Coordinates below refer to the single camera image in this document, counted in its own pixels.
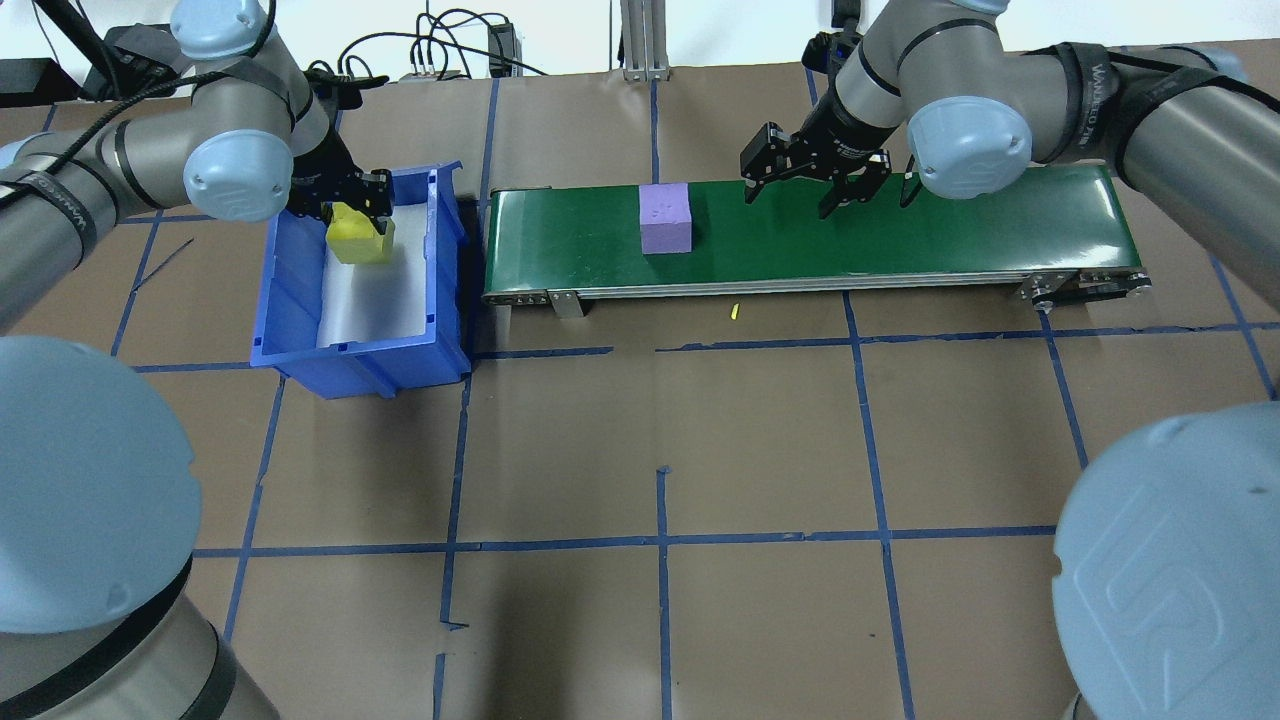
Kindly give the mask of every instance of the white wall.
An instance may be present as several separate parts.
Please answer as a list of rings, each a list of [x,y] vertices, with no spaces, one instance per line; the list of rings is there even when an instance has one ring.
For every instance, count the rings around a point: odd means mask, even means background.
[[[174,0],[82,0],[100,33],[118,24],[166,22]],[[864,0],[868,20],[887,0]],[[279,0],[279,27],[303,65],[333,63],[356,37],[384,29],[411,31],[419,0]],[[435,0],[433,12],[452,6]],[[829,19],[831,0],[668,0],[668,51],[673,65],[782,63],[796,60],[805,41]],[[1280,37],[1280,0],[1014,0],[1000,18],[1010,50],[1073,40],[1106,45],[1153,45]],[[617,0],[485,0],[472,10],[511,15],[524,36],[525,61],[549,73],[599,72],[617,49]],[[611,36],[611,14],[614,18]],[[63,64],[82,78],[88,63],[47,20]],[[480,27],[458,40],[485,47]],[[356,53],[375,72],[410,70],[406,38],[374,40]],[[47,56],[29,0],[0,0],[0,56]],[[484,72],[484,59],[474,69]]]

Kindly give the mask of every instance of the ur logo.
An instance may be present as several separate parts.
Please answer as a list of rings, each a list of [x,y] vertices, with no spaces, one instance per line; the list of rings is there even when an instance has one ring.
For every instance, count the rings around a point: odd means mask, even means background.
[[[1073,575],[1143,714],[1169,712],[1257,637],[1176,511],[1140,489]]]

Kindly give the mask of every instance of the yellow object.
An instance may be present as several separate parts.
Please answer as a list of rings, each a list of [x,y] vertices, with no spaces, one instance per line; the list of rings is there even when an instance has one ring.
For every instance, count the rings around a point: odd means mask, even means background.
[[[360,210],[346,202],[333,204],[333,219],[324,240],[329,249],[346,265],[369,265],[389,263],[392,243],[396,236],[396,223],[387,220],[387,233],[378,232],[374,222]]]

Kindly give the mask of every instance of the metal bracket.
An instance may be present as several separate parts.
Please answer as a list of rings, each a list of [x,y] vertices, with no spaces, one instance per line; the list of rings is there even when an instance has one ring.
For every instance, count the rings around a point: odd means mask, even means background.
[[[556,316],[559,319],[566,318],[585,318],[586,310],[582,307],[582,301],[579,299],[577,292],[572,290],[553,290],[547,293],[552,300],[552,310],[556,310]]]
[[[1052,270],[1033,273],[1018,288],[1018,299],[1048,315],[1061,305],[1134,297],[1151,288],[1144,268],[1117,270]]]
[[[576,290],[530,290],[526,292],[485,295],[484,301],[489,305],[506,305],[509,307],[550,305],[552,310],[556,310],[556,316],[562,320],[567,318],[585,318],[586,311],[590,309],[590,302],[584,302],[577,296]]]
[[[667,63],[667,0],[621,0],[622,76],[627,82],[671,77]]]

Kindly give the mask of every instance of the light blue joint cap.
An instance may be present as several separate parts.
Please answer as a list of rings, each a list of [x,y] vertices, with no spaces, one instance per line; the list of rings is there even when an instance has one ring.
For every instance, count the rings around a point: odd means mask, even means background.
[[[975,13],[987,13],[988,15],[998,15],[1009,9],[1009,0],[951,0],[961,8],[973,10]]]
[[[1244,69],[1244,60],[1240,60],[1240,56],[1235,53],[1221,47],[1197,47],[1197,50],[1213,61],[1217,72],[1231,79],[1249,82],[1249,73]]]
[[[31,142],[32,140],[35,140],[35,138],[37,138],[37,137],[40,137],[42,135],[49,135],[49,133],[47,132],[37,132],[36,135],[33,135],[31,137],[19,140],[17,142],[10,142],[9,145],[5,145],[5,146],[0,147],[0,169],[8,168],[9,165],[12,165],[13,161],[18,159],[18,152],[22,151],[22,146],[27,145],[28,142]]]
[[[0,633],[124,618],[200,529],[191,443],[160,395],[84,345],[0,337]]]
[[[1098,717],[1276,717],[1280,404],[1170,418],[1089,464],[1053,612]]]
[[[219,220],[257,223],[289,200],[293,152],[260,129],[233,129],[196,147],[182,172],[187,197]]]
[[[265,22],[257,0],[182,0],[169,17],[169,28],[183,55],[216,60],[252,47]]]
[[[908,123],[908,143],[929,192],[969,200],[1009,187],[1032,159],[1032,128],[1009,105],[961,95],[934,100]]]

